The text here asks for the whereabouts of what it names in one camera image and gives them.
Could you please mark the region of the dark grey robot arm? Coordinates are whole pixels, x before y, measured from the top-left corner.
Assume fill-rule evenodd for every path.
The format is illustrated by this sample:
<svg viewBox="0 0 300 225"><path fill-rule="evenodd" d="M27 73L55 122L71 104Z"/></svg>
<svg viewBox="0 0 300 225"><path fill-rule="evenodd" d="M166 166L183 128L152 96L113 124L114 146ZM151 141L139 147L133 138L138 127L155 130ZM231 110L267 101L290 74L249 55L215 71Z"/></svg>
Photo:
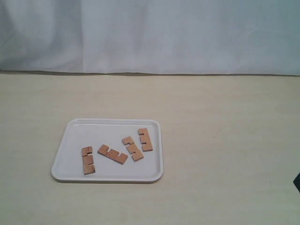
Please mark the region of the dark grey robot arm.
<svg viewBox="0 0 300 225"><path fill-rule="evenodd" d="M295 177L295 179L293 180L293 183L294 183L295 187L297 188L297 190L300 192L300 173Z"/></svg>

